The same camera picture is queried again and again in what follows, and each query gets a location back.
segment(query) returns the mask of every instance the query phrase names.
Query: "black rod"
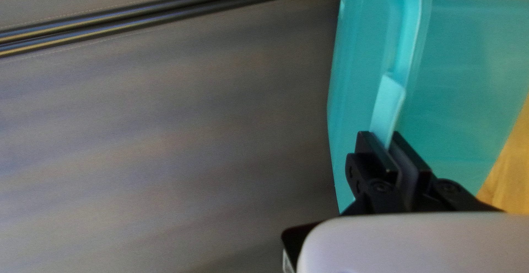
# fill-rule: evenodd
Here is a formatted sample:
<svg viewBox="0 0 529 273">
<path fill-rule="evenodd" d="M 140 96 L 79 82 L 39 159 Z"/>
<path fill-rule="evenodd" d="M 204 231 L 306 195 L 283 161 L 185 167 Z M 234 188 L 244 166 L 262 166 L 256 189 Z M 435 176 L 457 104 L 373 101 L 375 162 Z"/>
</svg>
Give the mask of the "black rod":
<svg viewBox="0 0 529 273">
<path fill-rule="evenodd" d="M 76 28 L 93 26 L 116 20 L 129 19 L 186 6 L 194 6 L 216 0 L 157 0 L 133 6 L 120 7 L 102 12 L 84 14 L 35 25 L 0 31 L 0 44 L 29 39 L 48 34 L 65 32 Z"/>
<path fill-rule="evenodd" d="M 44 29 L 39 28 L 39 26 L 27 26 L 22 29 L 19 28 L 17 31 L 17 38 L 13 37 L 16 34 L 5 35 L 4 38 L 11 37 L 11 42 L 0 43 L 0 57 L 33 52 L 39 49 L 71 44 L 73 42 L 104 37 L 111 34 L 141 29 L 148 26 L 156 26 L 167 22 L 198 17 L 204 14 L 225 11 L 272 0 L 177 1 L 180 1 L 180 4 L 178 4 L 176 8 L 168 10 L 161 10 L 160 8 L 162 6 L 167 7 L 165 5 L 168 5 L 168 2 L 160 1 L 158 3 L 160 6 L 148 6 L 144 4 L 137 6 L 142 7 L 137 11 L 134 11 L 134 9 L 130 8 L 131 6 L 126 9 L 115 10 L 115 12 L 121 12 L 121 14 L 118 13 L 118 16 L 112 15 L 112 13 L 106 11 L 97 14 L 97 18 L 94 17 L 96 14 L 91 14 L 93 19 L 89 19 L 86 17 L 87 15 L 84 15 L 77 18 L 70 18 L 67 21 L 62 19 L 58 21 L 47 22 L 46 25 L 43 25 L 44 23 L 40 24 L 41 27 L 49 26 L 49 28 Z M 4 33 L 7 32 L 13 33 L 16 32 L 16 30 L 4 31 Z"/>
</svg>

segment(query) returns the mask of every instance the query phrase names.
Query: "screw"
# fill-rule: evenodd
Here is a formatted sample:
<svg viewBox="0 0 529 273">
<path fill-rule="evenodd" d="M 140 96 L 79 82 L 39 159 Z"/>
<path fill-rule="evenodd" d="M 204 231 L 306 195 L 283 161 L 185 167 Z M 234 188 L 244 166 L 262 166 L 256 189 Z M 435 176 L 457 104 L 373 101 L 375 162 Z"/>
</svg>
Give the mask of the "screw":
<svg viewBox="0 0 529 273">
<path fill-rule="evenodd" d="M 385 182 L 375 182 L 371 184 L 371 187 L 374 189 L 374 191 L 381 192 L 383 194 L 386 194 L 388 192 L 391 192 L 392 187 L 391 185 L 385 183 Z"/>
<path fill-rule="evenodd" d="M 447 181 L 441 181 L 437 183 L 437 187 L 439 187 L 440 190 L 448 193 L 448 194 L 456 194 L 460 191 L 459 187 L 453 183 L 447 182 Z"/>
</svg>

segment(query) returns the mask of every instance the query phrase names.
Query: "gray wall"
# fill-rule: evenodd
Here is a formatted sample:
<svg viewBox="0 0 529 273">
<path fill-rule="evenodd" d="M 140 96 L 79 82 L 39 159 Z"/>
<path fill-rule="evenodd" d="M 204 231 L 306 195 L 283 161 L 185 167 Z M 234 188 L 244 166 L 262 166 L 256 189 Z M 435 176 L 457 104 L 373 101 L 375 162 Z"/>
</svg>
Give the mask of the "gray wall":
<svg viewBox="0 0 529 273">
<path fill-rule="evenodd" d="M 147 0 L 0 0 L 1 26 Z M 339 0 L 280 0 L 0 60 L 0 272 L 279 272 L 336 215 Z"/>
</svg>

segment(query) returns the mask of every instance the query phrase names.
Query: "translucent plastic container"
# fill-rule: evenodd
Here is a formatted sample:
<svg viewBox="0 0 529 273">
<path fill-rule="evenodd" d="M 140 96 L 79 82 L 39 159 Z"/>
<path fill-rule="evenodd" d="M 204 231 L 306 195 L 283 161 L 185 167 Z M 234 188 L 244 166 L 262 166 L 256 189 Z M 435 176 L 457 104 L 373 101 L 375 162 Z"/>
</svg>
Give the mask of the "translucent plastic container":
<svg viewBox="0 0 529 273">
<path fill-rule="evenodd" d="M 340 211 L 356 133 L 399 131 L 476 193 L 529 90 L 529 0 L 341 0 L 327 106 Z"/>
</svg>

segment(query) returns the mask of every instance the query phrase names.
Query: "black clamp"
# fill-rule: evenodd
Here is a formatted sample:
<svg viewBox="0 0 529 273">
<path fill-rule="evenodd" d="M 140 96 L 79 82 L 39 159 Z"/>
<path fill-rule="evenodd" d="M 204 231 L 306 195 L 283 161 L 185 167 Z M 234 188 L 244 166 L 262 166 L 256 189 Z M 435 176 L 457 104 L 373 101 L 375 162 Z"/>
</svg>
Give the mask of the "black clamp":
<svg viewBox="0 0 529 273">
<path fill-rule="evenodd" d="M 398 132 L 386 150 L 371 132 L 359 132 L 346 158 L 346 177 L 355 201 L 341 216 L 406 212 L 502 211 L 480 202 L 464 187 L 437 178 Z M 301 246 L 320 222 L 287 229 L 281 235 L 284 263 L 295 272 Z"/>
</svg>

